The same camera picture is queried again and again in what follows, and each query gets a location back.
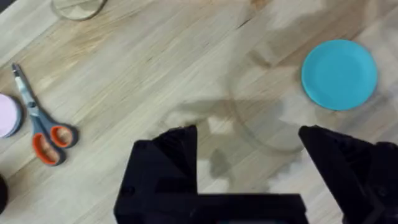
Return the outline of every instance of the pink lid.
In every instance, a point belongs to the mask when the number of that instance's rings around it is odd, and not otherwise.
[[[12,134],[18,122],[18,108],[14,100],[0,94],[0,138]]]

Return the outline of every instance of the orange scissor handle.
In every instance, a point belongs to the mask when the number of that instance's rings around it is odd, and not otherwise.
[[[47,141],[43,133],[35,133],[32,144],[37,157],[45,164],[50,166],[58,164],[60,153]]]
[[[76,134],[68,127],[55,125],[50,130],[50,137],[54,144],[61,148],[68,148],[74,145]]]

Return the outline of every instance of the scissor blade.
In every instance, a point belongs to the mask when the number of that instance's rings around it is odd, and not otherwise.
[[[29,88],[26,84],[26,78],[21,67],[16,63],[13,63],[11,67],[15,76],[15,82],[17,83],[18,90],[22,95],[22,99],[24,100],[29,114],[36,116],[37,104],[32,96],[32,93],[29,91]]]

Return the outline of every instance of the wood grain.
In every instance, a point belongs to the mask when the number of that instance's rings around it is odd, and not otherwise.
[[[311,223],[341,223],[297,131],[398,141],[397,3],[118,0],[76,23],[50,1],[18,0],[0,14],[0,91],[20,97],[20,63],[43,107],[81,139],[59,167],[35,157],[28,120],[0,141],[11,190],[0,223],[115,223],[134,141],[191,123],[200,192],[301,193]],[[312,103],[299,72],[314,46],[338,38],[367,47],[380,71],[374,96],[339,112]]]

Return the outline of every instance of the blue paper plate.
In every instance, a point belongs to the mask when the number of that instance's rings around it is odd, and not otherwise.
[[[331,40],[315,47],[304,61],[302,83],[317,104],[349,110],[363,104],[377,85],[372,55],[349,40]]]

